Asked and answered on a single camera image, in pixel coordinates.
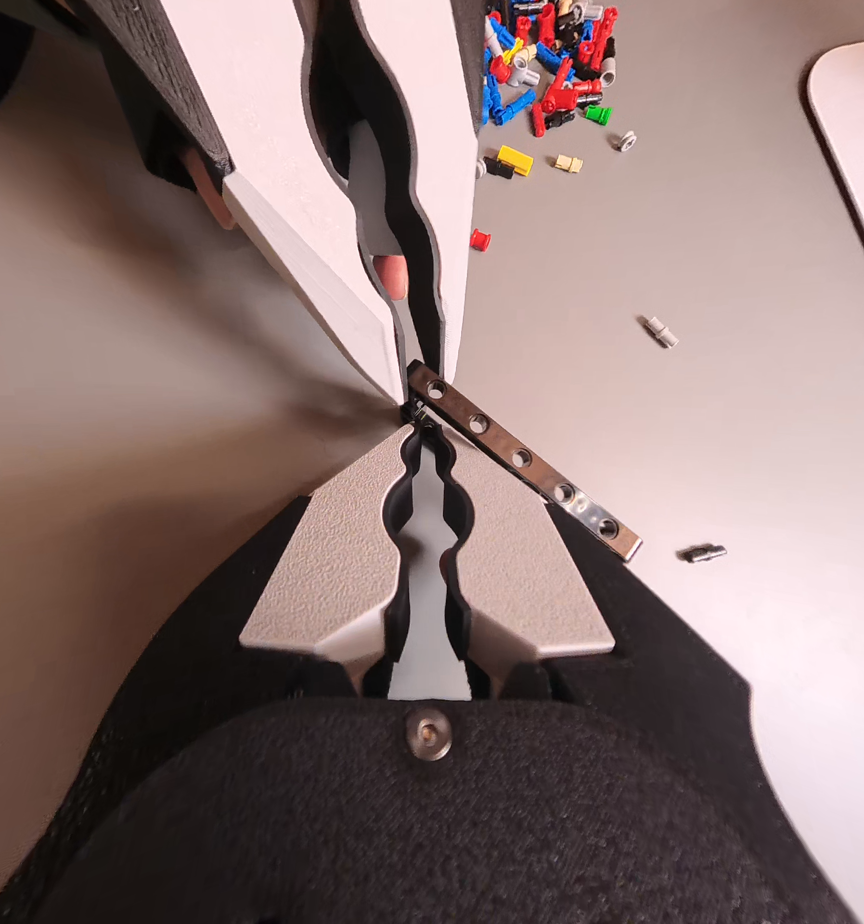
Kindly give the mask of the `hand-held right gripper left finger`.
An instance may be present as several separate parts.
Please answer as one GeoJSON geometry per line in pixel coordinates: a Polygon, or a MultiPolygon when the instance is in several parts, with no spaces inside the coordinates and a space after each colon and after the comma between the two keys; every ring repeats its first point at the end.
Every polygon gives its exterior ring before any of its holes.
{"type": "Polygon", "coordinates": [[[400,659],[411,620],[400,534],[421,454],[418,427],[404,425],[312,493],[241,631],[244,648],[314,655],[355,683],[400,659]]]}

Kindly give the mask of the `pile of colourful lego pieces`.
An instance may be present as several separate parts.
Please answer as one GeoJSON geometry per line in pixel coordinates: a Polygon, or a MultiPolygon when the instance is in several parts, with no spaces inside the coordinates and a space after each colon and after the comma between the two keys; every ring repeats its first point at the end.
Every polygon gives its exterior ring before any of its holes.
{"type": "Polygon", "coordinates": [[[616,6],[595,2],[485,2],[479,123],[527,115],[541,138],[577,116],[588,121],[589,104],[608,107],[618,20],[616,6]]]}

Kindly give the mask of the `person's left hand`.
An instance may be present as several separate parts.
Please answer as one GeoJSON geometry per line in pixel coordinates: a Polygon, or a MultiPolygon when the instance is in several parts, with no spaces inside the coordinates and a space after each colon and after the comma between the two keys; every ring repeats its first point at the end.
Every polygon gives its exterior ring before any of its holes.
{"type": "MultiPolygon", "coordinates": [[[[218,225],[226,230],[234,229],[237,225],[236,220],[215,188],[198,151],[193,147],[185,147],[180,151],[179,159],[218,225]]],[[[381,286],[391,299],[397,302],[406,298],[409,288],[406,259],[403,256],[375,255],[372,262],[381,286]]]]}

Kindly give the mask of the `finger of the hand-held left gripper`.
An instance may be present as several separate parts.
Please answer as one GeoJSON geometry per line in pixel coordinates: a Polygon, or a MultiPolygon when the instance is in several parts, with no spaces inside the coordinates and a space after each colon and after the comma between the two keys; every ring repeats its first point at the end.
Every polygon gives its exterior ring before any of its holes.
{"type": "Polygon", "coordinates": [[[345,72],[365,128],[350,177],[375,265],[400,257],[420,355],[458,366],[480,128],[479,2],[349,2],[345,72]]]}
{"type": "Polygon", "coordinates": [[[234,166],[223,181],[231,213],[351,364],[402,404],[393,308],[363,265],[356,212],[310,132],[295,4],[162,6],[234,166]]]}

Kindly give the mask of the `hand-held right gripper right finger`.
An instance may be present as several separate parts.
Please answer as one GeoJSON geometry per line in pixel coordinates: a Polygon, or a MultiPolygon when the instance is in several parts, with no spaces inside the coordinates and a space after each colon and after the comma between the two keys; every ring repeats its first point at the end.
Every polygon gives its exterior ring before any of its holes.
{"type": "Polygon", "coordinates": [[[449,641],[472,683],[615,645],[541,497],[449,426],[433,426],[449,641]]]}

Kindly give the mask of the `black lego frame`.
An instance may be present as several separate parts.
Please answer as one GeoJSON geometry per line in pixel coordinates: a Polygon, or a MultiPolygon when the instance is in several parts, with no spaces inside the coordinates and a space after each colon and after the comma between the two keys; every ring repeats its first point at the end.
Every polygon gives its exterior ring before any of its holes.
{"type": "Polygon", "coordinates": [[[460,433],[486,456],[513,473],[545,502],[585,526],[623,562],[641,547],[641,537],[575,482],[536,454],[456,387],[419,360],[407,367],[407,385],[415,404],[460,433]]]}

